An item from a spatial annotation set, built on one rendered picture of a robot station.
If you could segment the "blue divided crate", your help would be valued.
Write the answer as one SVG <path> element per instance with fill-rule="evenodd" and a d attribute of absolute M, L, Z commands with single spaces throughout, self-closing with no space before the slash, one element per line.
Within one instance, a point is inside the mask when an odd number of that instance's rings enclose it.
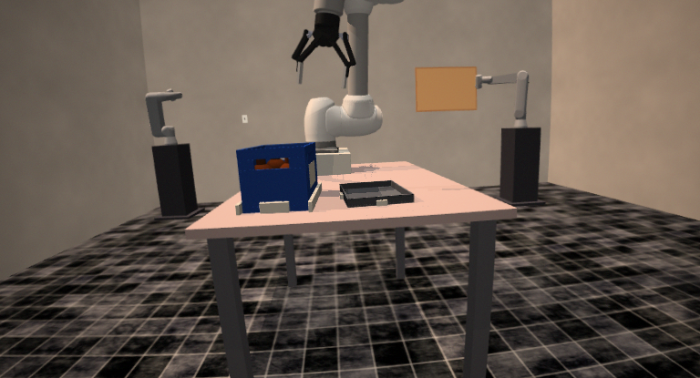
<path fill-rule="evenodd" d="M 289 201 L 290 211 L 308 210 L 308 201 L 318 185 L 315 143 L 310 143 L 236 150 L 242 213 L 260 213 L 260 202 L 275 201 Z M 289 168 L 255 169 L 256 159 L 267 163 L 271 158 L 289 158 Z"/>

